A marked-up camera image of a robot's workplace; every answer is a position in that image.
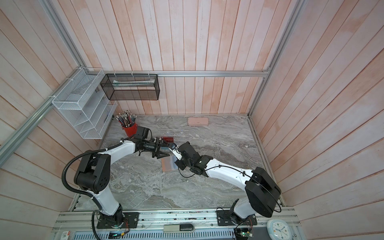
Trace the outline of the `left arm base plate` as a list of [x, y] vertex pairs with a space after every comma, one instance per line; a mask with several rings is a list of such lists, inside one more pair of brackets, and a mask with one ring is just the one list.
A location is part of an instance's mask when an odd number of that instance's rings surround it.
[[100, 214], [97, 229], [135, 229], [139, 215], [139, 212], [121, 212], [113, 216]]

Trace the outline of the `red credit card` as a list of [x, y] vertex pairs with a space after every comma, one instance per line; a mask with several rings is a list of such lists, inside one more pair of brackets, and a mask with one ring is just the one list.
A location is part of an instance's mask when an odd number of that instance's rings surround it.
[[161, 139], [166, 143], [173, 143], [174, 142], [173, 137], [161, 137]]

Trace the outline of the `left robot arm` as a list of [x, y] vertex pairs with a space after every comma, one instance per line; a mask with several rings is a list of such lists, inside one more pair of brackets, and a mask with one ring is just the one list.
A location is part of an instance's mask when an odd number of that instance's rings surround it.
[[[153, 158], [161, 159], [170, 155], [162, 148], [174, 150], [176, 147], [175, 143], [161, 138], [148, 139], [150, 132], [148, 128], [138, 127], [137, 133], [132, 137], [123, 138], [111, 147], [86, 151], [70, 160], [63, 169], [64, 187], [73, 193], [90, 197], [99, 209], [100, 219], [112, 228], [121, 227], [125, 216], [122, 205], [114, 198], [109, 187], [111, 165], [136, 152], [150, 152]], [[79, 189], [71, 187], [67, 182], [67, 171], [77, 160], [81, 162], [75, 173], [74, 183]]]

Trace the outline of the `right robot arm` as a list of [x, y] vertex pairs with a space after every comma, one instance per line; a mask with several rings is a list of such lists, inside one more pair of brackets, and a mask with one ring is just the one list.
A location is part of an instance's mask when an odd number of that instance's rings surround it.
[[246, 197], [235, 200], [230, 210], [222, 210], [234, 224], [242, 224], [254, 214], [270, 218], [276, 207], [281, 208], [278, 203], [281, 189], [265, 169], [247, 170], [224, 164], [211, 156], [200, 155], [189, 142], [179, 147], [169, 144], [169, 149], [181, 170], [188, 167], [195, 175], [222, 180], [245, 191]]

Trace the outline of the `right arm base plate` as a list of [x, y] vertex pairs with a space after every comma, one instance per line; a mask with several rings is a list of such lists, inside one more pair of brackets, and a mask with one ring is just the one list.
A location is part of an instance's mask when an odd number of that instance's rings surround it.
[[218, 208], [216, 210], [217, 214], [217, 223], [219, 226], [256, 226], [258, 224], [256, 216], [251, 215], [246, 219], [242, 219], [238, 217], [231, 210], [224, 210], [222, 208]]

